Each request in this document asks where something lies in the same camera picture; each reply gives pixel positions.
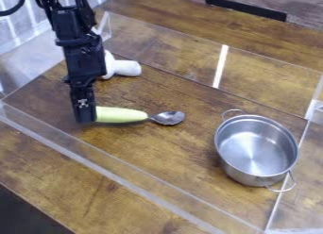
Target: spoon handle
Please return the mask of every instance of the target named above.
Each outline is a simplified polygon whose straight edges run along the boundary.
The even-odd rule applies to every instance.
[[[96,107],[96,115],[96,122],[111,124],[133,123],[149,119],[147,113],[137,109]]]

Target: pot rim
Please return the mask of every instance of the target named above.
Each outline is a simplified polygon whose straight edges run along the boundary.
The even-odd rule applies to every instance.
[[[223,128],[234,121],[239,120],[239,119],[245,119],[245,120],[263,120],[266,121],[266,123],[273,124],[279,130],[282,130],[285,132],[285,134],[287,135],[287,138],[293,144],[294,147],[294,152],[295,152],[295,160],[293,162],[293,164],[290,165],[290,167],[282,171],[281,173],[273,174],[273,175],[253,175],[249,172],[243,171],[242,169],[239,169],[237,166],[234,166],[223,157],[221,151],[219,151],[219,143],[218,143],[218,139],[219,139],[219,133],[223,130]],[[290,130],[277,121],[271,120],[270,118],[261,116],[261,115],[255,115],[255,114],[245,114],[245,115],[239,115],[235,117],[231,117],[230,119],[225,120],[225,122],[221,124],[218,130],[217,130],[217,135],[215,135],[215,146],[218,148],[218,152],[219,152],[219,157],[221,159],[226,162],[226,164],[229,164],[235,170],[238,170],[239,172],[242,172],[246,175],[250,176],[255,176],[255,177],[275,177],[275,176],[281,176],[283,174],[286,174],[291,168],[294,167],[294,165],[297,164],[297,161],[299,159],[299,148],[298,148],[298,143],[297,140],[290,132]]]

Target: wooden table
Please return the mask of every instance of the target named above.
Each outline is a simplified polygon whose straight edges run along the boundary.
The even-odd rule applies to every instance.
[[[171,15],[159,11],[163,4],[173,1],[112,0],[107,5],[116,12],[141,19],[147,17],[150,22],[159,14],[158,23],[173,28],[177,22],[181,30],[189,24],[187,19],[165,17]],[[193,30],[193,24],[199,26],[205,22],[209,25],[201,17],[209,17],[215,8],[181,0],[175,2],[179,7],[170,8],[173,11],[179,10],[183,15],[185,11],[190,11],[198,17],[197,21],[191,21]],[[150,16],[143,10],[151,10]],[[211,35],[209,27],[206,30],[197,28],[199,36]],[[138,56],[145,60],[151,55]],[[297,116],[301,114],[294,112],[294,105],[281,111],[277,107],[267,107],[211,88],[207,82],[187,79],[158,68],[157,65],[150,67],[143,64],[141,77],[116,76],[107,82],[98,82],[98,103],[102,106],[142,109],[150,113],[181,109],[187,113],[187,120],[175,127],[149,122],[141,125],[76,124],[68,88],[60,83],[66,74],[64,63],[10,95],[4,102],[82,142],[104,150],[153,178],[170,183],[198,198],[201,203],[218,207],[219,212],[195,209],[194,202],[193,206],[183,207],[185,211],[175,205],[167,205],[175,197],[154,189],[154,184],[161,183],[158,181],[150,183],[150,188],[155,191],[157,199],[165,198],[166,203],[143,196],[129,184],[120,184],[103,173],[84,167],[50,148],[47,142],[38,142],[4,124],[0,125],[6,133],[0,145],[2,183],[78,233],[217,233],[218,229],[226,233],[259,233],[266,228],[278,196],[267,189],[245,187],[223,173],[214,146],[221,115],[227,109],[243,109],[265,115],[279,121],[298,140],[307,121]],[[310,82],[311,86],[315,80],[311,77],[305,82]],[[104,155],[88,154],[87,159],[102,167],[108,165]]]

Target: white wall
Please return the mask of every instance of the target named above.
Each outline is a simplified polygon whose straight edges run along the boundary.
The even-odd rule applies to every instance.
[[[94,8],[106,0],[88,0]],[[18,0],[0,0],[0,10],[11,8]],[[50,29],[46,14],[35,0],[27,0],[24,7],[11,16],[0,17],[0,55]]]

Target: pot handle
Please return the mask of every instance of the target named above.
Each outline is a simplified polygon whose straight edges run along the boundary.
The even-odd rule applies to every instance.
[[[231,111],[238,111],[238,112],[241,112],[242,113],[242,115],[245,115],[246,114],[246,112],[242,110],[242,109],[230,109],[230,110],[227,110],[223,114],[222,114],[222,120],[226,122],[226,114],[229,113],[229,112],[231,112]]]
[[[287,189],[285,189],[285,190],[274,190],[274,189],[273,189],[273,188],[265,183],[265,181],[262,180],[262,178],[259,178],[259,179],[261,179],[261,181],[265,183],[267,189],[269,189],[271,192],[289,192],[289,191],[291,191],[291,189],[293,189],[293,188],[295,187],[295,185],[297,185],[297,181],[295,181],[295,179],[294,179],[294,177],[293,177],[291,171],[289,171],[289,176],[290,176],[290,179],[291,179],[291,181],[293,181],[293,184],[291,184],[291,186],[290,186]]]

